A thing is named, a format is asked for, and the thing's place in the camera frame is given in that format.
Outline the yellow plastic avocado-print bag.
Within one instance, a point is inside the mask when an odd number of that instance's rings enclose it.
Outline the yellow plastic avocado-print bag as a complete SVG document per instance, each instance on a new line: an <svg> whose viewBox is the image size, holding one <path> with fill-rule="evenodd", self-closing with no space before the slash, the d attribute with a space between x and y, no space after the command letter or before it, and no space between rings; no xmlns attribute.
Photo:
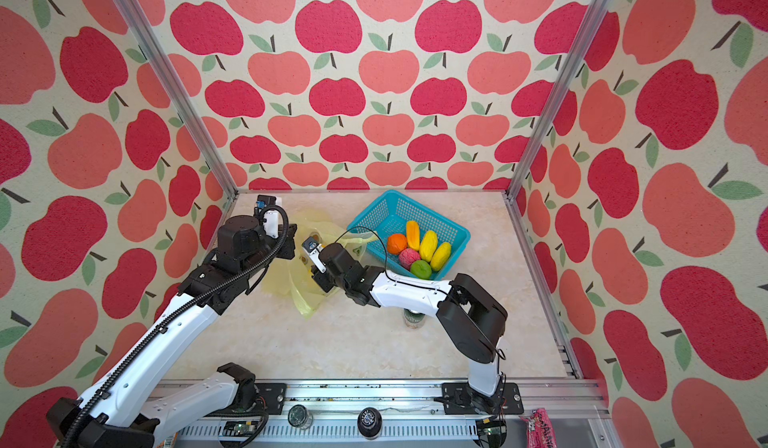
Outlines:
<svg viewBox="0 0 768 448"><path fill-rule="evenodd" d="M259 290L291 301L298 312L308 319L339 289L332 288L326 292L312 278L316 266L303 250L302 243L312 237L325 246L334 242L344 229L333 222L326 211L315 208L297 211L291 216L291 222L297 225L295 256L292 260L274 261L259 284Z"/></svg>

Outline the orange toy fruit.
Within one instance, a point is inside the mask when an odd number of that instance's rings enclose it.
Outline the orange toy fruit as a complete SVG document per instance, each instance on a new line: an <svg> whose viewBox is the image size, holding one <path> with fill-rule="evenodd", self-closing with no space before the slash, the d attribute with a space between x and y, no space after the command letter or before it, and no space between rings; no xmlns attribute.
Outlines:
<svg viewBox="0 0 768 448"><path fill-rule="evenodd" d="M401 252L408 248L407 237L402 233L395 233L387 239L387 252L399 256Z"/></svg>

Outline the pink toy fruit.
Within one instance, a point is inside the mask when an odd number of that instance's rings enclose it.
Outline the pink toy fruit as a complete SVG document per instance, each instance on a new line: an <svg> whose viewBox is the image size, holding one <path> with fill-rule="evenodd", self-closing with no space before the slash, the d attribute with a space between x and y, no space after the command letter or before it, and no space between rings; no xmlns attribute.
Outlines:
<svg viewBox="0 0 768 448"><path fill-rule="evenodd" d="M405 248L398 255L398 262L405 270L410 270L412 265L420 259L420 253L412 248Z"/></svg>

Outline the green toy fruit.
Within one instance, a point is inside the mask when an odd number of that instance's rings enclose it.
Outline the green toy fruit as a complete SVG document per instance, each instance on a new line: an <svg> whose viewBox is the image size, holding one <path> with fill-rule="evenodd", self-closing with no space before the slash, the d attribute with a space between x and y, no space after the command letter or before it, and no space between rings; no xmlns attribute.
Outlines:
<svg viewBox="0 0 768 448"><path fill-rule="evenodd" d="M411 267L410 272L417 278L423 280L429 280L432 276L432 267L424 260L415 261Z"/></svg>

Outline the yellow toy mango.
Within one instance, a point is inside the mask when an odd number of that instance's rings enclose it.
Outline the yellow toy mango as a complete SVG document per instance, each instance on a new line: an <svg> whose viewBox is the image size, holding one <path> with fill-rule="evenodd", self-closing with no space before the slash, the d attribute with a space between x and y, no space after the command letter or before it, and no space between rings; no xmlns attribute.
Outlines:
<svg viewBox="0 0 768 448"><path fill-rule="evenodd" d="M419 251L421 243L420 226L415 220L406 223L406 241L410 249Z"/></svg>

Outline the yellow toy corn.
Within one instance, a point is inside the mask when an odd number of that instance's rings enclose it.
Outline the yellow toy corn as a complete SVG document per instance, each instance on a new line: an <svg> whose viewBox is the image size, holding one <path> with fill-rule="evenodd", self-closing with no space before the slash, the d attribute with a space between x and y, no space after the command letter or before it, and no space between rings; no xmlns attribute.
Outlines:
<svg viewBox="0 0 768 448"><path fill-rule="evenodd" d="M430 266L433 272L441 271L446 265L452 253L452 245L448 242L443 242L435 250L430 261Z"/></svg>

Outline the yellow toy banana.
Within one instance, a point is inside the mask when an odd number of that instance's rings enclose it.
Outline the yellow toy banana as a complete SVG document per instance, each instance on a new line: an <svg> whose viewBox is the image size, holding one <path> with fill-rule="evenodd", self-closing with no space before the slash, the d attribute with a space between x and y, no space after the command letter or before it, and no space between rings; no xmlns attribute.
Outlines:
<svg viewBox="0 0 768 448"><path fill-rule="evenodd" d="M428 230L420 243L419 254L422 260L427 263L432 261L435 251L438 248L438 237L433 230Z"/></svg>

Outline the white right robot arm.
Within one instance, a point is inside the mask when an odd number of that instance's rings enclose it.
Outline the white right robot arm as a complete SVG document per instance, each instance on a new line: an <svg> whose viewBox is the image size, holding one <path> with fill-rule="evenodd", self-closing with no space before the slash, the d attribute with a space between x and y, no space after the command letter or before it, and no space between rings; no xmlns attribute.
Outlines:
<svg viewBox="0 0 768 448"><path fill-rule="evenodd" d="M500 361L505 356L498 343L508 314L474 278L460 273L450 281L434 281L398 275L363 266L341 244L323 246L312 237L302 250L313 263L313 280L324 291L340 288L360 306L404 309L437 319L469 363L467 395L458 404L477 413L501 412Z"/></svg>

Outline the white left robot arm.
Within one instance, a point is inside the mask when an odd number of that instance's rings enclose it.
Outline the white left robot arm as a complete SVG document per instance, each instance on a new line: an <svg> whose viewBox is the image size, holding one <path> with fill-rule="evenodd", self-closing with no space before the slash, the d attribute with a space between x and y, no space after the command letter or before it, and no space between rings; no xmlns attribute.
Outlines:
<svg viewBox="0 0 768 448"><path fill-rule="evenodd" d="M242 294L251 293L276 259L295 252L296 225L263 227L236 216L218 245L181 283L150 330L79 398L61 398L46 419L63 447L156 447L211 413L263 415L254 374L226 363L201 382L152 402L149 397L192 342Z"/></svg>

